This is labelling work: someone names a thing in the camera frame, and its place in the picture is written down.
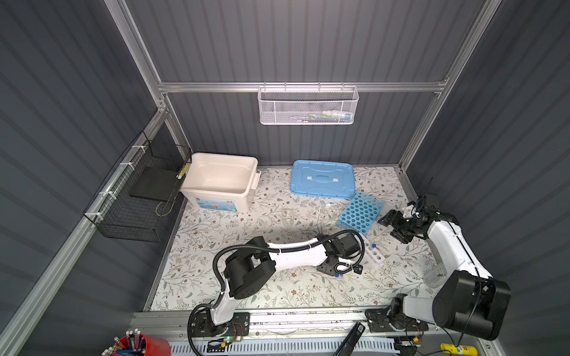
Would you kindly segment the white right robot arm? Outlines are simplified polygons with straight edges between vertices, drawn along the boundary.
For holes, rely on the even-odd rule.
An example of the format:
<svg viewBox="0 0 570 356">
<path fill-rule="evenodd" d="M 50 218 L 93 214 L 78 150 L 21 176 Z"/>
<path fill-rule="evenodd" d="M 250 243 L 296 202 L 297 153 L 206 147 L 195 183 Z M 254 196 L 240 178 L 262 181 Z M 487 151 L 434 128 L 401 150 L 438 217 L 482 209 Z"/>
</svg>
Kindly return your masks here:
<svg viewBox="0 0 570 356">
<path fill-rule="evenodd" d="M 422 195 L 387 212 L 379 224 L 390 227 L 400 243 L 424 240 L 436 261 L 423 282 L 437 293 L 432 298 L 399 293 L 383 311 L 384 323 L 400 332 L 423 322 L 487 341 L 498 338 L 512 291 L 477 259 L 454 215 Z"/>
</svg>

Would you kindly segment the small white tube rack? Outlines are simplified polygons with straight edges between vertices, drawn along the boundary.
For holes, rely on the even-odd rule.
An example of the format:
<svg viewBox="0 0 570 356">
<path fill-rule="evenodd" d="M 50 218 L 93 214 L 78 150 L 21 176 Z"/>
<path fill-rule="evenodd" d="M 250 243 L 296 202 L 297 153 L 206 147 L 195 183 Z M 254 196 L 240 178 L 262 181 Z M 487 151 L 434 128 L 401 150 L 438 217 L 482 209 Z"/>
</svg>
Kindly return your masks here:
<svg viewBox="0 0 570 356">
<path fill-rule="evenodd" d="M 362 239 L 364 241 L 365 249 L 363 260 L 377 269 L 383 267 L 385 261 L 384 255 L 377 248 L 372 249 L 372 243 L 365 236 L 362 235 Z"/>
</svg>

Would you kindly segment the blue test tube rack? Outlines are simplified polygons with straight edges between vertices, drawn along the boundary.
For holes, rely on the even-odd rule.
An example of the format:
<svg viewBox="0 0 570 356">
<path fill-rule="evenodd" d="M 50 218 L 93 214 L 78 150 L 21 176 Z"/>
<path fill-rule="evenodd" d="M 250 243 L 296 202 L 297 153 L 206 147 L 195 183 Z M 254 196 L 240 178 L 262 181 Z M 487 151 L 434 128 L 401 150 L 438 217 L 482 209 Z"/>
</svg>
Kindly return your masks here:
<svg viewBox="0 0 570 356">
<path fill-rule="evenodd" d="M 363 192 L 357 193 L 338 218 L 337 226 L 366 235 L 377 220 L 384 203 Z"/>
</svg>

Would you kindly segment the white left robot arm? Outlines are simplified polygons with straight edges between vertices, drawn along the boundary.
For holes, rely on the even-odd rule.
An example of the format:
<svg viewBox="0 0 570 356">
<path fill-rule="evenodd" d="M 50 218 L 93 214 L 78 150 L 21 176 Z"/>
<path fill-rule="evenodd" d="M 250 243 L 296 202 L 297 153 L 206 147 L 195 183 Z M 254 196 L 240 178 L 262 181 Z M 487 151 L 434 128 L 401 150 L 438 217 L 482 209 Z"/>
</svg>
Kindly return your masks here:
<svg viewBox="0 0 570 356">
<path fill-rule="evenodd" d="M 338 277 L 346 273 L 361 274 L 365 239 L 348 229 L 319 234 L 301 243 L 274 244 L 254 237 L 245 244 L 225 247 L 213 258 L 212 271 L 221 291 L 215 300 L 196 306 L 188 320 L 190 338 L 207 338 L 231 334 L 236 326 L 242 335 L 249 334 L 250 314 L 238 312 L 242 300 L 263 289 L 279 271 L 314 267 L 321 273 Z"/>
</svg>

